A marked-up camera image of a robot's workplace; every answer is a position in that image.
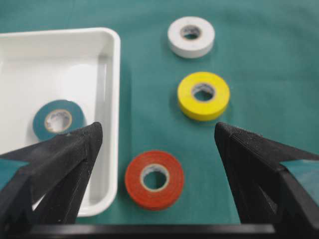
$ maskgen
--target green fabric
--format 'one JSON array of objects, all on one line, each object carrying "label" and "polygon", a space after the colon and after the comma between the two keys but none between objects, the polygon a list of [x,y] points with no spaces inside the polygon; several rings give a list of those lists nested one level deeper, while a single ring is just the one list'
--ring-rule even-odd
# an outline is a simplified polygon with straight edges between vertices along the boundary
[{"label": "green fabric", "polygon": [[0,158],[0,191],[11,180],[16,171],[27,164],[27,162]]},{"label": "green fabric", "polygon": [[[105,212],[80,223],[224,224],[239,218],[213,139],[215,122],[185,117],[179,82],[214,72],[230,87],[220,121],[318,152],[318,0],[0,0],[0,31],[103,26],[122,40],[119,181]],[[167,45],[167,29],[182,16],[200,16],[216,30],[200,59],[182,59]],[[185,187],[169,209],[136,206],[124,186],[129,162],[151,149],[181,162]]]},{"label": "green fabric", "polygon": [[319,161],[301,159],[281,164],[291,172],[319,207]]}]

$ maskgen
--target plastic tray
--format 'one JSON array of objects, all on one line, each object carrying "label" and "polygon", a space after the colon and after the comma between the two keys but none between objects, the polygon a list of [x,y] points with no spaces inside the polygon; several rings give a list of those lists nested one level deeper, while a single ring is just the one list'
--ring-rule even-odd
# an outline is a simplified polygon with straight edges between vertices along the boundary
[{"label": "plastic tray", "polygon": [[117,191],[120,38],[107,28],[0,34],[0,154],[38,142],[44,104],[76,102],[86,123],[103,126],[103,144],[79,216],[104,211]]}]

